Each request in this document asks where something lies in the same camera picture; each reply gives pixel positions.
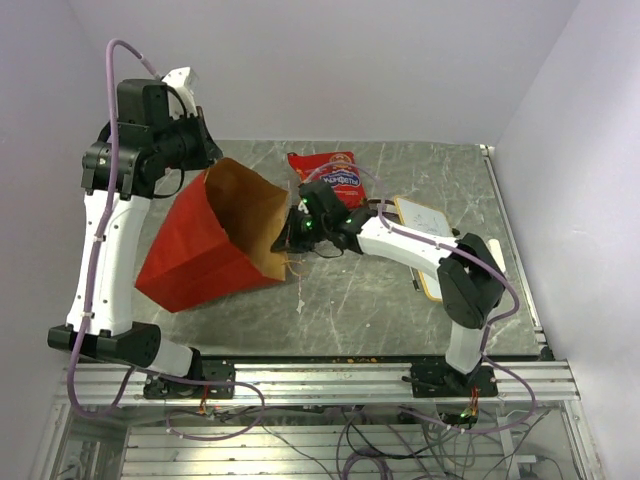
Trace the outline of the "red candy bag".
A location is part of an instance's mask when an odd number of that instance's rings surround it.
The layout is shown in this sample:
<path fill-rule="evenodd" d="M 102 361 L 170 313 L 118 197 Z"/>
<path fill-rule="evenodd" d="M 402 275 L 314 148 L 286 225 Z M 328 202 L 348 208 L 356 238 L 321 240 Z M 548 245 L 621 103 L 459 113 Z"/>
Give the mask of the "red candy bag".
<path fill-rule="evenodd" d="M 366 204 L 366 191 L 351 151 L 312 155 L 290 152 L 287 154 L 287 161 L 302 182 L 312 177 L 313 181 L 323 180 L 328 183 L 349 209 Z"/>

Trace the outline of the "red paper bag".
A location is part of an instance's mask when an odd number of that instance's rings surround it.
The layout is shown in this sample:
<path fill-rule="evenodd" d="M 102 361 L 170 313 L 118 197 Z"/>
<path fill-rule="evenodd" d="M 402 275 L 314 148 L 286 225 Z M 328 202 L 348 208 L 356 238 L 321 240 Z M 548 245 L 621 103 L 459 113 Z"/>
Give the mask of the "red paper bag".
<path fill-rule="evenodd" d="M 231 158 L 219 160 L 175 198 L 136 289 L 177 313 L 301 275 L 300 261 L 271 250 L 288 211 L 286 190 Z"/>

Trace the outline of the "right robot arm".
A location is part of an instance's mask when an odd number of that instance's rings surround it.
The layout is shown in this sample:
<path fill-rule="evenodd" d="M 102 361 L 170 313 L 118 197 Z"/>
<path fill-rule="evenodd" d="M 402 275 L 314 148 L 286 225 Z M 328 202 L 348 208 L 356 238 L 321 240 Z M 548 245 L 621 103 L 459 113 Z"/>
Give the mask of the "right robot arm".
<path fill-rule="evenodd" d="M 452 321 L 442 387 L 459 396 L 475 385 L 488 319 L 506 290 L 506 280 L 479 236 L 428 235 L 387 219 L 382 206 L 348 208 L 324 181 L 303 183 L 299 202 L 290 207 L 271 251 L 301 254 L 324 241 L 341 252 L 392 260 L 435 279 Z"/>

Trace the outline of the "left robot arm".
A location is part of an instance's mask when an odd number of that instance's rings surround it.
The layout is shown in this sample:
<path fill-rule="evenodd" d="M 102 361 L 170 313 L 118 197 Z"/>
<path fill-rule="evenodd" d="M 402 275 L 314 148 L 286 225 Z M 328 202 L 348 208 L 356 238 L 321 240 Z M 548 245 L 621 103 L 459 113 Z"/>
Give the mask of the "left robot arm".
<path fill-rule="evenodd" d="M 72 351 L 79 343 L 81 354 L 91 359 L 168 374 L 178 395 L 192 397 L 204 383 L 197 353 L 163 338 L 158 325 L 133 319 L 135 259 L 166 170 L 204 170 L 222 152 L 194 100 L 189 69 L 160 80 L 124 80 L 116 95 L 119 152 L 112 213 L 101 227 L 112 157 L 112 130 L 104 127 L 82 158 L 86 231 L 75 298 L 65 323 L 49 330 L 47 344 Z"/>

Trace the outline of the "black marker pen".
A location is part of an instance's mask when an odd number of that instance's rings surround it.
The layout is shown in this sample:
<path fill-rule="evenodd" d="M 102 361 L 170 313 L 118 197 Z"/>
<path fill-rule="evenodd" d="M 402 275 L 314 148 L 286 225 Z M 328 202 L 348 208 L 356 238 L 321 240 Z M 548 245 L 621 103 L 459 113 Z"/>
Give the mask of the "black marker pen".
<path fill-rule="evenodd" d="M 412 267 L 409 267 L 409 272 L 410 272 L 410 276 L 411 276 L 411 281 L 412 281 L 412 285 L 415 291 L 420 291 L 420 282 L 416 276 L 416 272 Z"/>

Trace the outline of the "white whiteboard eraser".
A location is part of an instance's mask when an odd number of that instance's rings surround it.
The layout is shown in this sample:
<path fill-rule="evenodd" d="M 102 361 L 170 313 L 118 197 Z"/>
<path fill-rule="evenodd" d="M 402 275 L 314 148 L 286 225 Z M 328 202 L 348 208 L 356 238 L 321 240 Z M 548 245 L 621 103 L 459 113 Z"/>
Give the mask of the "white whiteboard eraser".
<path fill-rule="evenodd" d="M 506 272 L 506 264 L 502 252 L 501 244 L 498 239 L 492 238 L 488 240 L 489 251 L 502 273 Z"/>

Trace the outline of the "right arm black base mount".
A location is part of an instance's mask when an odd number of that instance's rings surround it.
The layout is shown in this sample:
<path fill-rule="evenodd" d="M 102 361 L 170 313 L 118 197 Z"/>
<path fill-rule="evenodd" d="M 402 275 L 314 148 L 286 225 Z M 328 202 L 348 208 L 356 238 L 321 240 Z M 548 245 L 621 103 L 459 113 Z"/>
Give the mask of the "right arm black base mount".
<path fill-rule="evenodd" d="M 414 398 L 492 398 L 498 395 L 494 369 L 478 364 L 469 374 L 458 372 L 441 358 L 412 364 L 401 380 L 412 388 Z"/>

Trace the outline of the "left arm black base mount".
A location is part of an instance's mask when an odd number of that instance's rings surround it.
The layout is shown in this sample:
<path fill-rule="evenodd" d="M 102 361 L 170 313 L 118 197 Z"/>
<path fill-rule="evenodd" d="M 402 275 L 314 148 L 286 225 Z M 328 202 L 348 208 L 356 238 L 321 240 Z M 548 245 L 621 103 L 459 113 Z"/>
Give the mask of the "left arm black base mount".
<path fill-rule="evenodd" d="M 198 357 L 184 377 L 149 374 L 143 387 L 146 400 L 231 399 L 235 366 L 228 360 Z"/>

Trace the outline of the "aluminium frame rail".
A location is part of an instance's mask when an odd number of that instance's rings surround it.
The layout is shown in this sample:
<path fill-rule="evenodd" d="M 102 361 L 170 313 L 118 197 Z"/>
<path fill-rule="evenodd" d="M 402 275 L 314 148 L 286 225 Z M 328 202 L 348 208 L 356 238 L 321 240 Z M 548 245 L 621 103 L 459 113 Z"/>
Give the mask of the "aluminium frame rail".
<path fill-rule="evenodd" d="M 506 362 L 507 369 L 526 380 L 539 403 L 579 400 L 580 394 L 567 362 Z M 269 406 L 283 405 L 351 405 L 399 404 L 418 405 L 427 402 L 468 404 L 463 397 L 418 398 L 412 387 L 401 380 L 408 376 L 410 365 L 404 364 L 238 364 L 236 381 L 254 385 Z M 75 388 L 82 406 L 107 406 L 115 398 L 125 367 L 106 364 L 80 365 L 75 375 Z M 481 403 L 525 402 L 530 395 L 525 387 L 507 373 L 495 372 L 498 395 L 480 398 Z M 192 399 L 150 400 L 143 396 L 146 375 L 135 373 L 130 378 L 119 402 L 125 406 L 197 407 L 201 395 Z M 213 405 L 259 405 L 253 390 L 235 387 L 231 399 L 210 399 Z"/>

